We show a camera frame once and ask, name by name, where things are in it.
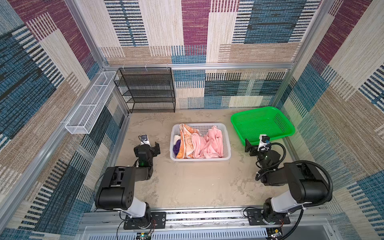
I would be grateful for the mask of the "pink towel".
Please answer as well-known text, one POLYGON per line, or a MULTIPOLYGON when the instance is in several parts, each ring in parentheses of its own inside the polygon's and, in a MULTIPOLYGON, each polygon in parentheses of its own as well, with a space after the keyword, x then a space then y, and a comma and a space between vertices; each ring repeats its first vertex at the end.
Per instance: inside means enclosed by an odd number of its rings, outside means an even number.
POLYGON ((204 136, 193 134, 192 141, 194 159, 216 159, 224 155, 223 133, 217 126, 211 127, 204 136))

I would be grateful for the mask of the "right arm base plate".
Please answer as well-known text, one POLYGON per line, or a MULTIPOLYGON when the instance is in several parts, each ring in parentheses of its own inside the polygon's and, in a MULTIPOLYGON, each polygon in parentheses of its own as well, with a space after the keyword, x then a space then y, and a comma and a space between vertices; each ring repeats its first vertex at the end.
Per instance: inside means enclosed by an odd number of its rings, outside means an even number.
POLYGON ((267 212, 260 208, 248 207, 243 210, 243 215, 248 219, 250 226, 285 225, 291 220, 287 213, 267 212))

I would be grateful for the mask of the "white plastic laundry basket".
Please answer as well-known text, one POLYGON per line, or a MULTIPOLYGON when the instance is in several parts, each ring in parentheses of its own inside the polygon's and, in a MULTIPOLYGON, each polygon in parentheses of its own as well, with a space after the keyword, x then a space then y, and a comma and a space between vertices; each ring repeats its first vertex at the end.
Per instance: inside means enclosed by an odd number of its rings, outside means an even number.
POLYGON ((231 146, 221 123, 176 124, 171 130, 170 157, 175 162, 227 161, 231 146))

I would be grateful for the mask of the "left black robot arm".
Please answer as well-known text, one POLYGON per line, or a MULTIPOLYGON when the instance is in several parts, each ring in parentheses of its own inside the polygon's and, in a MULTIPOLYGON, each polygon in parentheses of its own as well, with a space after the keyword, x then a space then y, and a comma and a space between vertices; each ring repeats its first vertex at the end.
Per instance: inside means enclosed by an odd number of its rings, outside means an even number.
POLYGON ((125 229, 154 229, 156 220, 152 217, 151 207, 135 197, 135 184, 151 179, 154 171, 153 158, 161 153, 160 145, 138 145, 134 147, 134 153, 138 158, 135 165, 106 169, 96 191, 95 206, 97 209, 125 214, 125 229))

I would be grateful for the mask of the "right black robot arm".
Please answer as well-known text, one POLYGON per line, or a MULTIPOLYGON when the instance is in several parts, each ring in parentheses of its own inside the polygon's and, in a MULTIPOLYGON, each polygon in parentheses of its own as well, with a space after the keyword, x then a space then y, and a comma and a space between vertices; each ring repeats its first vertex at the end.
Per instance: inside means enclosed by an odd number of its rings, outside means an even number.
POLYGON ((272 143, 267 135, 260 136, 258 145, 245 140, 245 152, 257 158, 257 182, 267 187, 289 187, 281 195, 266 199, 262 208, 244 209, 243 214, 251 226, 289 224, 289 214, 331 201, 333 181, 319 164, 311 161, 285 163, 285 146, 272 143))

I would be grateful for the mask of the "green plastic basket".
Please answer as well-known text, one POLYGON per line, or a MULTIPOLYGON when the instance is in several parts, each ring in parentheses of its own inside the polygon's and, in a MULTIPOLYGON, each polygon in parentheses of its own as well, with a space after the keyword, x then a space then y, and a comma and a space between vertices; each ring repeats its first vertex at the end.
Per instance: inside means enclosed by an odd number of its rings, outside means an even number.
POLYGON ((267 135, 271 141, 290 137, 296 129, 291 121, 275 107, 263 107, 231 116, 231 123, 242 143, 248 140, 257 145, 260 135, 267 135))

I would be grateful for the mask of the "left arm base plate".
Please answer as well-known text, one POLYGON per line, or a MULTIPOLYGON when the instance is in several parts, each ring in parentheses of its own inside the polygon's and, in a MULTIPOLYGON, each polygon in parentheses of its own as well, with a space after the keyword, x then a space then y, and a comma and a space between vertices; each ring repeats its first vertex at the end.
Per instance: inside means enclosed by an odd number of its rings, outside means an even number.
POLYGON ((166 212, 154 212, 145 214, 141 218, 130 218, 126 216, 124 230, 150 230, 164 229, 166 225, 166 212))

